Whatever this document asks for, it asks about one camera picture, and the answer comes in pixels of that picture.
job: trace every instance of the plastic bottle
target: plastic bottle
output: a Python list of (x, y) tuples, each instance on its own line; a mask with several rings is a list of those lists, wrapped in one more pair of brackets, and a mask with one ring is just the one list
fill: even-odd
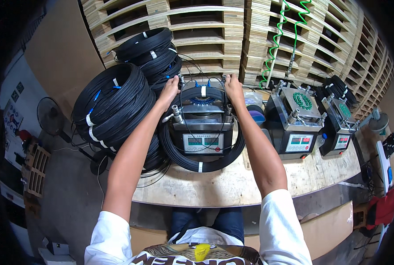
[(327, 139), (327, 135), (326, 135), (326, 134), (321, 134), (321, 135), (318, 135), (318, 136), (316, 137), (316, 141), (315, 141), (315, 145), (313, 146), (312, 154), (314, 154), (315, 151), (316, 151), (318, 148), (320, 148), (320, 147), (325, 143), (325, 140), (326, 140), (326, 139)]

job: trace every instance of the human hand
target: human hand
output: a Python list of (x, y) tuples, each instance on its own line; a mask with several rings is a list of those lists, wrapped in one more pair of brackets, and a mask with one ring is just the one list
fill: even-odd
[(226, 75), (225, 91), (234, 108), (245, 105), (242, 85), (235, 74)]
[(170, 104), (172, 103), (175, 96), (181, 92), (181, 90), (178, 89), (178, 82), (178, 76), (174, 76), (173, 78), (169, 79), (160, 93), (160, 97), (157, 102), (162, 105), (164, 112), (169, 109)]

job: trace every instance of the electric fan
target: electric fan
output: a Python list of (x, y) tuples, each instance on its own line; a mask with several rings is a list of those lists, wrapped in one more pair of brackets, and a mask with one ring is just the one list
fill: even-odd
[[(47, 134), (53, 136), (58, 135), (67, 143), (72, 143), (72, 139), (63, 131), (66, 118), (53, 98), (45, 97), (41, 99), (36, 108), (36, 116), (38, 117), (41, 129)], [(79, 146), (76, 147), (79, 152), (91, 159), (90, 168), (94, 175), (97, 175), (99, 172), (104, 172), (108, 163), (108, 158), (104, 154), (104, 151), (98, 151), (94, 156), (91, 156)]]

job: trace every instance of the black fiber optic cable coil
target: black fiber optic cable coil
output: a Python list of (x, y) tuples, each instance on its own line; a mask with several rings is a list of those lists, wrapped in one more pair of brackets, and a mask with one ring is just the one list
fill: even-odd
[[(185, 101), (185, 100), (189, 100), (190, 98), (195, 98), (200, 96), (201, 96), (200, 88), (187, 89), (174, 98), (173, 102), (171, 103), (171, 106), (172, 105), (180, 106), (181, 100)], [(220, 91), (212, 87), (207, 87), (206, 96), (220, 100), (222, 103), (226, 105), (226, 96), (223, 91)], [(172, 114), (172, 108), (169, 108), (168, 111), (165, 112), (165, 114), (162, 116), (162, 119), (170, 114)], [(183, 156), (173, 145), (169, 133), (168, 124), (169, 122), (159, 124), (159, 139), (160, 142), (162, 143), (163, 149), (165, 150), (166, 154), (169, 156), (169, 158), (172, 161), (177, 163), (179, 166), (194, 172), (212, 172), (228, 166), (241, 154), (245, 146), (244, 136), (242, 134), (240, 124), (237, 122), (238, 125), (237, 141), (235, 142), (235, 144), (231, 148), (231, 151), (228, 154), (213, 162), (202, 163), (202, 162), (194, 161)]]
[(171, 43), (172, 37), (168, 28), (156, 28), (136, 35), (115, 49), (115, 60), (139, 66), (157, 97), (167, 80), (181, 71), (182, 60)]
[[(97, 75), (78, 96), (72, 120), (84, 141), (116, 153), (156, 101), (142, 71), (133, 64), (118, 64)], [(168, 160), (152, 137), (143, 173)]]
[(322, 95), (320, 98), (327, 98), (334, 93), (335, 98), (341, 98), (343, 93), (346, 91), (346, 98), (347, 102), (346, 105), (350, 109), (353, 105), (356, 105), (358, 101), (356, 100), (355, 96), (353, 95), (352, 91), (346, 86), (346, 84), (336, 75), (332, 76), (331, 78), (327, 78), (325, 80), (325, 84), (321, 87)]

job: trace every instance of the plastic bag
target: plastic bag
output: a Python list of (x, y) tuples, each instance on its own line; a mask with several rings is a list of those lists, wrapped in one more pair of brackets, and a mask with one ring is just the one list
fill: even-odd
[(244, 92), (244, 100), (246, 102), (246, 106), (257, 105), (259, 107), (262, 107), (262, 98), (263, 96), (260, 93)]

